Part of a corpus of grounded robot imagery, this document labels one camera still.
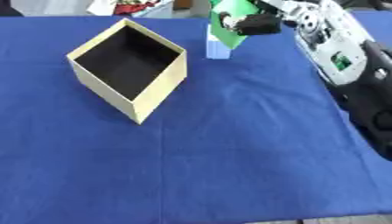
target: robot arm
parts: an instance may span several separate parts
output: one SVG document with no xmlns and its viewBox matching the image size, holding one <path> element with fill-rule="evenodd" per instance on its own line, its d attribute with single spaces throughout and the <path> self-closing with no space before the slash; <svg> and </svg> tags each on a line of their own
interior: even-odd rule
<svg viewBox="0 0 392 224">
<path fill-rule="evenodd" d="M 220 15 L 221 25 L 243 35 L 295 29 L 297 45 L 326 87 L 375 150 L 392 160 L 392 52 L 333 0 L 249 0 L 260 15 Z"/>
</svg>

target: open box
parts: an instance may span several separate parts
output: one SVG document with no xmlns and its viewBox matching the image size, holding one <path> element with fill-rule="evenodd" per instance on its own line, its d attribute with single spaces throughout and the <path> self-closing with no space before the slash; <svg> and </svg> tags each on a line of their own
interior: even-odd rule
<svg viewBox="0 0 392 224">
<path fill-rule="evenodd" d="M 81 83 L 139 124 L 186 77 L 186 50 L 127 18 L 67 58 Z"/>
</svg>

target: floor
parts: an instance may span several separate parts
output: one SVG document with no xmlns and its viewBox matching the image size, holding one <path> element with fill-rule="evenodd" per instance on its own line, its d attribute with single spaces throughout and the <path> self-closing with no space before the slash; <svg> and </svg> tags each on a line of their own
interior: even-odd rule
<svg viewBox="0 0 392 224">
<path fill-rule="evenodd" d="M 87 15 L 86 8 L 93 0 L 12 0 L 12 5 L 26 16 Z M 208 15 L 207 0 L 197 0 L 190 10 L 174 13 L 175 18 L 203 17 Z M 298 221 L 273 221 L 252 224 L 392 224 L 392 215 L 369 215 Z"/>
<path fill-rule="evenodd" d="M 26 16 L 87 15 L 93 0 L 11 0 L 12 6 Z"/>
</svg>

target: small block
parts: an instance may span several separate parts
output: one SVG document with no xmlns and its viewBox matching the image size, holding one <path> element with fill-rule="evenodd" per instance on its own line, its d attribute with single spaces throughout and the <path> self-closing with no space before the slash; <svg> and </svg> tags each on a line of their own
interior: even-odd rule
<svg viewBox="0 0 392 224">
<path fill-rule="evenodd" d="M 211 25 L 209 25 L 206 36 L 206 57 L 210 60 L 228 60 L 230 53 L 231 49 L 211 33 Z"/>
</svg>

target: blue cloth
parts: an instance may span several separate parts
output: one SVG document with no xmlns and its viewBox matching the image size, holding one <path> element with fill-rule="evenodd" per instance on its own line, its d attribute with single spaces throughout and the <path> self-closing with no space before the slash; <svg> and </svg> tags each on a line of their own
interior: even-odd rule
<svg viewBox="0 0 392 224">
<path fill-rule="evenodd" d="M 392 14 L 359 20 L 392 46 Z M 189 77 L 142 125 L 65 55 L 119 17 L 1 18 L 0 223 L 241 223 L 392 212 L 392 163 L 347 121 L 292 31 L 205 59 L 207 21 L 139 20 Z"/>
</svg>

